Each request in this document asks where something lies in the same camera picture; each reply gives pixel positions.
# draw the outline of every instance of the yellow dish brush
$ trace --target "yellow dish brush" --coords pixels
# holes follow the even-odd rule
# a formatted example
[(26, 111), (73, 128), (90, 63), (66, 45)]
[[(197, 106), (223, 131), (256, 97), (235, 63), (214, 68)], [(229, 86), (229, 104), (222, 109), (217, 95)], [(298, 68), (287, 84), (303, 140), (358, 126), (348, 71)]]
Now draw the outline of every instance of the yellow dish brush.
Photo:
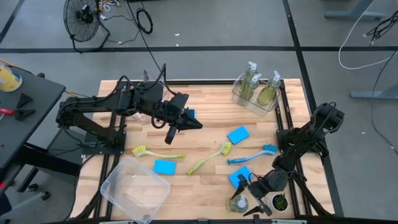
[(147, 148), (145, 146), (136, 147), (132, 151), (132, 153), (134, 153), (134, 155), (136, 155), (136, 157), (141, 157), (141, 156), (144, 156), (144, 155), (153, 155), (153, 156), (166, 158), (166, 159), (184, 158), (183, 154), (161, 155), (161, 154), (158, 154), (158, 153), (147, 151)]
[(208, 159), (215, 157), (217, 155), (220, 155), (221, 153), (224, 155), (227, 155), (229, 153), (229, 150), (231, 149), (232, 144), (230, 142), (224, 142), (220, 149), (217, 150), (215, 153), (213, 153), (212, 155), (210, 155), (207, 158), (202, 159), (201, 161), (199, 161), (197, 164), (195, 164), (192, 169), (189, 170), (188, 174), (192, 175), (193, 172), (195, 172), (197, 169), (199, 169), (199, 167), (206, 162)]

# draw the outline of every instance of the white pump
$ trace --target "white pump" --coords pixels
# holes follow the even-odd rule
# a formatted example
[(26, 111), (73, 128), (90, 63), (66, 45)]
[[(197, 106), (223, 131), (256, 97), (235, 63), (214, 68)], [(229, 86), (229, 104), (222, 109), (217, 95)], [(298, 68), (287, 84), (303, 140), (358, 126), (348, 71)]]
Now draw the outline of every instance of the white pump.
[(246, 197), (244, 195), (241, 195), (241, 198), (238, 201), (238, 207), (244, 208), (245, 206), (246, 206)]
[(280, 79), (280, 75), (279, 75), (279, 72), (278, 71), (274, 71), (274, 74), (275, 74), (275, 76), (274, 76), (274, 78), (272, 79), (272, 82), (273, 83), (279, 83), (279, 79)]
[(255, 72), (257, 70), (257, 64), (254, 62), (249, 62), (250, 66), (250, 72)]
[(251, 78), (250, 84), (255, 85), (259, 81), (261, 75), (262, 75), (261, 73), (255, 74), (253, 78)]

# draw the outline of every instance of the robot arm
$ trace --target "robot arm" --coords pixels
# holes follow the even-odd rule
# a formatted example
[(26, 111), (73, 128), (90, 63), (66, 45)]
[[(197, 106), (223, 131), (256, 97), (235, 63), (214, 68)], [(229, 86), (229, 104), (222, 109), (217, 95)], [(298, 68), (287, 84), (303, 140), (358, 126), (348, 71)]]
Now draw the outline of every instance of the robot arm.
[[(141, 82), (128, 90), (121, 90), (118, 87), (120, 84), (119, 81), (114, 91), (105, 97), (69, 97), (60, 104), (57, 123), (61, 128), (77, 126), (109, 144), (118, 141), (116, 131), (113, 128), (100, 126), (85, 117), (83, 113), (114, 112), (119, 116), (146, 114), (152, 118), (152, 125), (155, 128), (163, 128), (169, 123), (170, 128), (165, 138), (167, 144), (171, 144), (177, 131), (202, 128), (203, 125), (192, 118), (184, 108), (188, 94), (176, 93), (170, 101), (162, 101), (163, 85), (157, 81)], [(163, 121), (163, 124), (156, 126), (155, 120)]]
[(303, 181), (305, 178), (302, 179), (302, 174), (295, 171), (295, 164), (310, 149), (318, 152), (322, 157), (328, 156), (328, 149), (322, 147), (322, 140), (325, 134), (336, 132), (344, 120), (344, 113), (336, 109), (335, 103), (332, 104), (324, 103), (320, 105), (312, 115), (311, 120), (303, 127), (290, 129), (285, 134), (277, 133), (279, 148), (283, 149), (282, 154), (275, 158), (272, 163), (274, 169), (264, 177), (259, 177), (253, 182), (249, 181), (249, 184), (243, 175), (238, 176), (239, 187), (232, 198), (239, 195), (247, 187), (259, 203), (258, 206), (245, 213), (244, 216), (256, 212), (265, 212), (267, 215), (272, 215), (271, 210), (262, 201), (262, 198), (269, 192), (283, 191), (290, 178), (296, 181), (319, 215), (331, 215), (323, 209), (321, 204), (311, 194)]

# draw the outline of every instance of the fan grille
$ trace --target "fan grille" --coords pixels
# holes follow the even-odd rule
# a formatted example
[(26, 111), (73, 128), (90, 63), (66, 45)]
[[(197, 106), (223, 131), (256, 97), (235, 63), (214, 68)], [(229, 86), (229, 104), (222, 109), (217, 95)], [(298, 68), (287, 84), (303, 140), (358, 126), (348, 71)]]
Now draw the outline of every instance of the fan grille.
[(63, 7), (63, 23), (69, 35), (77, 42), (91, 40), (100, 24), (97, 0), (66, 0)]

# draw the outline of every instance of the electric fan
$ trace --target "electric fan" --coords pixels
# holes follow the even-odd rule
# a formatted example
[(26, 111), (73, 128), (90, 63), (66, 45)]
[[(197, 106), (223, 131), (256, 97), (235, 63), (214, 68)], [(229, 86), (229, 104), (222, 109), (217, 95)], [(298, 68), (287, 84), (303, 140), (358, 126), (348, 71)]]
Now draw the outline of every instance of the electric fan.
[[(63, 7), (63, 23), (72, 40), (73, 49), (79, 53), (94, 52), (103, 47), (110, 36), (109, 30), (100, 21), (98, 0), (66, 0)], [(86, 42), (97, 33), (98, 26), (107, 32), (104, 41), (95, 49), (77, 50), (75, 41)]]

